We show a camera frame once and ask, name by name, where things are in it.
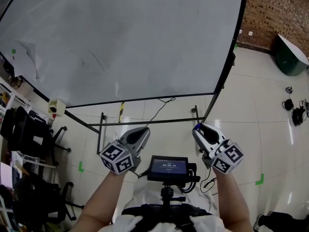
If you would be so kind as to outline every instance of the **person's arm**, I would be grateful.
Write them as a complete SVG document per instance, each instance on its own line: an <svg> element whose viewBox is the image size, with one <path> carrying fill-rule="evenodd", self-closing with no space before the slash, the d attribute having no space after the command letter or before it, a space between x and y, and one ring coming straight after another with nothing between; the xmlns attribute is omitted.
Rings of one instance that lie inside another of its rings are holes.
<svg viewBox="0 0 309 232"><path fill-rule="evenodd" d="M110 224L125 175L126 172L120 175L109 172L86 203L72 232L97 232Z"/></svg>
<svg viewBox="0 0 309 232"><path fill-rule="evenodd" d="M233 175L213 170L217 176L220 218L225 228L232 232L252 232L249 209Z"/></svg>

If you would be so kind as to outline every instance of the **black bag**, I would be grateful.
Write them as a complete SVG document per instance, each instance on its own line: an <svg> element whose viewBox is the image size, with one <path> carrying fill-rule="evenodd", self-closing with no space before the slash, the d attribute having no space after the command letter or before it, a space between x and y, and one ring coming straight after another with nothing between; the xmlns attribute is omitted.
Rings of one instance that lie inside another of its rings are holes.
<svg viewBox="0 0 309 232"><path fill-rule="evenodd" d="M300 125L303 123L303 114L305 112L305 109L303 106L300 106L300 108L295 108L292 113L292 120L295 126Z"/></svg>
<svg viewBox="0 0 309 232"><path fill-rule="evenodd" d="M286 101L282 102L282 107L285 108L287 111L290 111L294 107L294 104L291 99L287 99Z"/></svg>

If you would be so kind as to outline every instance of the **yellow-black striped pole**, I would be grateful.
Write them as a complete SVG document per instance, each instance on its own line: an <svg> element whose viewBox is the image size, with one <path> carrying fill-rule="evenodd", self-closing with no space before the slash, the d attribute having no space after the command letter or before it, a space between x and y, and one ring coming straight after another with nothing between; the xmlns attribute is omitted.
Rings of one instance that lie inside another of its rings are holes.
<svg viewBox="0 0 309 232"><path fill-rule="evenodd" d="M121 103L121 106L120 106L120 112L119 112L119 120L118 120L118 123L121 123L121 115L124 111L124 107L125 107L125 103Z"/></svg>

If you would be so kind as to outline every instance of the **small display screen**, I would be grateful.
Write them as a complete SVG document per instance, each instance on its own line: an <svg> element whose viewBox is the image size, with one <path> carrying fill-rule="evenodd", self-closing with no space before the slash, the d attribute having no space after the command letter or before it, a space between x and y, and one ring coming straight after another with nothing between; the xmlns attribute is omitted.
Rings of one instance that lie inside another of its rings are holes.
<svg viewBox="0 0 309 232"><path fill-rule="evenodd" d="M164 174L187 174L186 161L154 159L151 172Z"/></svg>

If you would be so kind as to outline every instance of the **black cable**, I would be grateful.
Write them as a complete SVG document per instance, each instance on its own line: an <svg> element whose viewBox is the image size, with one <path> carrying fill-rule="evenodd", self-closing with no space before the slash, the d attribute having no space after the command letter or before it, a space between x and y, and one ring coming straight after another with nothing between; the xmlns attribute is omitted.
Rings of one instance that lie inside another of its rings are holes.
<svg viewBox="0 0 309 232"><path fill-rule="evenodd" d="M132 173L137 176L137 179L140 177L137 173L135 173L135 172L132 172Z"/></svg>
<svg viewBox="0 0 309 232"><path fill-rule="evenodd" d="M194 177L196 177L196 175L197 175L197 173L196 172L193 172L193 176ZM179 186L177 186L178 187L178 189L182 192L182 193L189 193L189 192L191 192L193 189L194 189L194 187L196 186L196 184L197 184L197 182L195 181L195 182L191 182L190 183L190 186L187 188L187 189L183 189L183 188L181 188L181 187L179 187Z"/></svg>
<svg viewBox="0 0 309 232"><path fill-rule="evenodd" d="M207 182L207 183L205 184L205 186L204 186L203 188L208 188L208 185L209 185L211 182L213 183L213 185L212 185L207 191L202 191L202 182L208 180L210 174L211 174L211 168L210 168L210 170L209 170L208 177L207 177L205 180L202 180L201 183L199 184L199 188L200 188L200 190L201 190L202 193L206 193L206 192L208 192L209 190L211 190L211 189L214 187L215 181L217 180L216 177L213 178L213 179L211 179L209 182Z"/></svg>
<svg viewBox="0 0 309 232"><path fill-rule="evenodd" d="M304 110L305 110L305 116L304 116L304 114L303 114L303 121L305 121L305 120L307 119L308 113L309 113L309 107L307 107L306 104L307 104L307 100L306 100L306 99L301 100L301 101L299 102L299 108L303 107Z"/></svg>
<svg viewBox="0 0 309 232"><path fill-rule="evenodd" d="M164 105L156 112L155 116L153 116L153 118L152 118L150 121L152 121L152 120L158 115L158 113L161 111L161 109L162 109L167 103L176 100L176 98L175 98L175 97L172 97L172 98L170 98L169 101L163 101L163 100L161 100L161 99L158 99L158 100L161 101L161 102L164 102Z"/></svg>

